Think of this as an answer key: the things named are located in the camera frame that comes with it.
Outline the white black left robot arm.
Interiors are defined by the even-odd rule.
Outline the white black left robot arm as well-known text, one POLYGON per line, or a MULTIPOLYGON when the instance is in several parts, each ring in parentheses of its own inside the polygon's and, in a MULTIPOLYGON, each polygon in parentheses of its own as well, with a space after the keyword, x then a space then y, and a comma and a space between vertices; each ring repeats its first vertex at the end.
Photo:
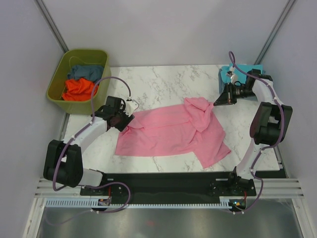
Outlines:
POLYGON ((102 179, 103 173, 84 168, 82 155, 110 128, 122 132, 134 119, 138 107, 135 100, 108 96, 106 103, 92 114, 91 121, 76 134, 52 140, 48 144, 43 177, 53 182, 53 189, 60 190, 56 186, 59 183, 63 187, 88 186, 98 195, 107 193, 109 184, 102 179))

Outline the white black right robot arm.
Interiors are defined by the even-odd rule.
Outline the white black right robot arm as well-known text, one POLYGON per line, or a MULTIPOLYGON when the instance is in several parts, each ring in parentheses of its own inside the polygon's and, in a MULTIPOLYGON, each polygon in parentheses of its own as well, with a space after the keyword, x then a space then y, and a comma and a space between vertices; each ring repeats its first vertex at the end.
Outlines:
POLYGON ((218 74, 220 96, 214 106, 234 105, 240 98, 253 96, 260 102, 250 126, 250 145, 242 161, 230 173, 226 186, 230 194, 238 195, 245 187, 251 187, 263 151, 284 140, 293 108, 278 98, 272 77, 261 74, 259 69, 250 70, 245 83, 225 83, 223 72, 221 69, 218 74))

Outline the pink t shirt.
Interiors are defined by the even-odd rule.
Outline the pink t shirt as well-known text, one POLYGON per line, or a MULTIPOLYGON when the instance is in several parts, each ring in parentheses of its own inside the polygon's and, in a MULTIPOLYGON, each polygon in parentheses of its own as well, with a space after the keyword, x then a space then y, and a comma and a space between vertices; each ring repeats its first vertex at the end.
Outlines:
POLYGON ((204 169, 231 150, 225 131, 204 97, 185 98, 184 103, 134 113, 134 119, 117 139, 118 156, 159 157, 193 152, 204 169))

